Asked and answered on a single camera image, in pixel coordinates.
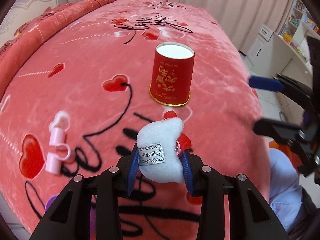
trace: white dashed line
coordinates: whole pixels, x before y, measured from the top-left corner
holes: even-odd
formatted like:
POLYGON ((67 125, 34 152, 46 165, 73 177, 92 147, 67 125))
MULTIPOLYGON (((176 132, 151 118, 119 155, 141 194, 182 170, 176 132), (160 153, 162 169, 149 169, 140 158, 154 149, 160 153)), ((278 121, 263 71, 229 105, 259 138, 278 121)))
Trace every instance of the white dashed line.
POLYGON ((84 28, 84 27, 93 26, 93 25, 98 25, 98 24, 104 24, 104 23, 108 23, 108 22, 87 24, 87 25, 84 25, 84 26, 72 28, 72 30, 81 29, 81 28, 84 28))
POLYGON ((50 73, 51 71, 42 71, 42 72, 34 72, 34 73, 28 73, 24 75, 18 75, 17 77, 25 77, 25 76, 31 76, 31 75, 39 75, 39 74, 45 74, 50 73))
POLYGON ((40 32, 40 34, 41 34, 41 40, 42 40, 42 42, 44 42, 44 40, 43 40, 43 35, 42 35, 42 31, 39 30, 38 27, 36 27, 36 29, 40 32))
POLYGON ((9 145, 9 147, 15 151, 15 153, 22 155, 22 153, 16 148, 14 147, 14 145, 12 145, 11 142, 9 142, 9 140, 4 136, 4 134, 0 131, 0 137, 9 145))
POLYGON ((89 2, 91 3, 91 9, 93 9, 93 3, 89 0, 89 2))
POLYGON ((95 35, 91 35, 91 36, 86 36, 86 37, 82 37, 82 38, 77 38, 77 39, 70 40, 70 41, 65 41, 65 42, 62 42, 62 43, 60 43, 60 44, 66 44, 66 43, 71 42, 71 41, 78 41, 78 40, 87 39, 87 38, 100 37, 100 36, 109 36, 109 35, 110 35, 110 34, 95 34, 95 35))

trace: pink blanket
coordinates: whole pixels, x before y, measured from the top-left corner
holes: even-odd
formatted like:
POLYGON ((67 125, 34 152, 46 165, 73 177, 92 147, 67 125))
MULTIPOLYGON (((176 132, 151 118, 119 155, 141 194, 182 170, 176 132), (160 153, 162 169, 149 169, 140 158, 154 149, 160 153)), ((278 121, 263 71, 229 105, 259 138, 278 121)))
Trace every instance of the pink blanket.
MULTIPOLYGON (((159 0, 86 0, 56 10, 0 56, 0 190, 29 232, 70 177, 115 165, 139 129, 162 119, 164 107, 148 88, 155 48, 166 41, 195 51, 190 102, 175 108, 193 153, 222 174, 246 174, 268 200, 267 143, 251 130, 260 104, 236 48, 205 10, 159 0), (77 157, 55 176, 44 165, 48 127, 61 110, 77 157)), ((185 185, 140 177, 135 192, 119 200, 124 236, 196 238, 201 206, 185 185)), ((226 239, 228 227, 226 206, 226 239)))

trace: red plush ornament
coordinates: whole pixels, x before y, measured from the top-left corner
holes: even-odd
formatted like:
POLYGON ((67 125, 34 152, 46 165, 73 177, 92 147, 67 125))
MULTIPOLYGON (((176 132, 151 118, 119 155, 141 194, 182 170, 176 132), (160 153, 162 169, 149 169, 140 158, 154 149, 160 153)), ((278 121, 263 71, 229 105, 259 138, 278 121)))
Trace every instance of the red plush ornament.
MULTIPOLYGON (((173 117, 178 117, 176 112, 173 110, 165 112, 163 114, 164 119, 170 119, 173 117)), ((179 138, 177 140, 177 147, 176 147, 178 157, 180 157, 182 155, 184 150, 187 150, 190 147, 191 147, 191 140, 184 133, 181 133, 181 135, 179 136, 179 138)))

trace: gold rim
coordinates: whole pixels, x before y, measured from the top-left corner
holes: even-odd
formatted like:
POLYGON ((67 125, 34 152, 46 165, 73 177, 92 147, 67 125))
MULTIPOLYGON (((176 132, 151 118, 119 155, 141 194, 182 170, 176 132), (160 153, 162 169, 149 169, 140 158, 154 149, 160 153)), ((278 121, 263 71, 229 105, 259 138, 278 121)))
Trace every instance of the gold rim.
POLYGON ((183 103, 183 104, 178 104, 178 105, 166 104, 166 103, 164 103, 164 102, 159 101, 158 99, 156 99, 156 98, 151 94, 151 85, 149 86, 149 95, 151 96, 151 98, 152 98, 154 101, 156 101, 156 102, 158 102, 158 103, 160 103, 160 104, 162 104, 162 105, 165 105, 165 106, 184 106, 184 105, 186 105, 186 104, 189 102, 189 100, 190 100, 190 92, 189 92, 188 100, 187 100, 185 103, 183 103))

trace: purple object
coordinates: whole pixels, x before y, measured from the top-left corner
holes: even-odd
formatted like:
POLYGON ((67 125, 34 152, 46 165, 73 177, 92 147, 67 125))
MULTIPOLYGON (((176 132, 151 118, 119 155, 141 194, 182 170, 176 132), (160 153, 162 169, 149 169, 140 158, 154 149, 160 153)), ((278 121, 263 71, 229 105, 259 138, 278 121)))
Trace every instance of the purple object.
MULTIPOLYGON (((54 200, 57 198, 59 194, 53 195, 50 197, 45 204, 44 212, 47 212, 48 208, 51 206, 51 204, 54 202, 54 200)), ((90 229, 89 229, 89 234, 90 238, 92 237, 94 231, 96 229, 96 212, 95 210, 91 207, 90 209, 90 229)))

